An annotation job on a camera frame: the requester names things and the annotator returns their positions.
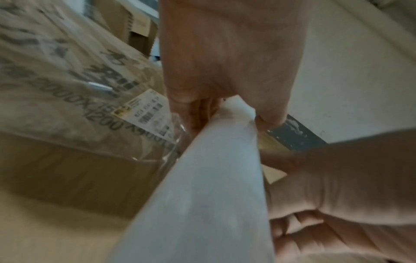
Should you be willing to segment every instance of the hand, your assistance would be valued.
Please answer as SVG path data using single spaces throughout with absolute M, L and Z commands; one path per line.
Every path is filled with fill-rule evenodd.
M 261 158 L 288 174 L 267 191 L 278 262 L 317 253 L 416 262 L 416 131 Z
M 261 131 L 286 119 L 311 0 L 160 0 L 160 48 L 172 112 L 196 135 L 240 95 Z

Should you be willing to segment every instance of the sticker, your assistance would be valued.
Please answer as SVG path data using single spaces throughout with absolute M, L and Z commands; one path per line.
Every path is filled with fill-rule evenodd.
M 113 115 L 162 139 L 176 143 L 168 98 L 152 89 L 116 109 Z

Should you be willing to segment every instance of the paper tag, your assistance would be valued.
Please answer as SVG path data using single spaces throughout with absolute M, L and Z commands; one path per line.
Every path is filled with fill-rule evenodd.
M 149 89 L 113 112 L 143 130 L 171 143 L 176 143 L 168 98 Z

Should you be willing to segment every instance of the label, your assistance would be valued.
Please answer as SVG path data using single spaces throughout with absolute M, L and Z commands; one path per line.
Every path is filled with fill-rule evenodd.
M 168 142 L 176 142 L 168 98 L 152 89 L 116 109 L 113 115 Z

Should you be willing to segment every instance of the white wall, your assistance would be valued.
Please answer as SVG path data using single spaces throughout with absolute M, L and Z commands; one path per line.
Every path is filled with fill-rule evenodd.
M 289 114 L 327 142 L 416 127 L 416 63 L 332 0 L 319 0 Z

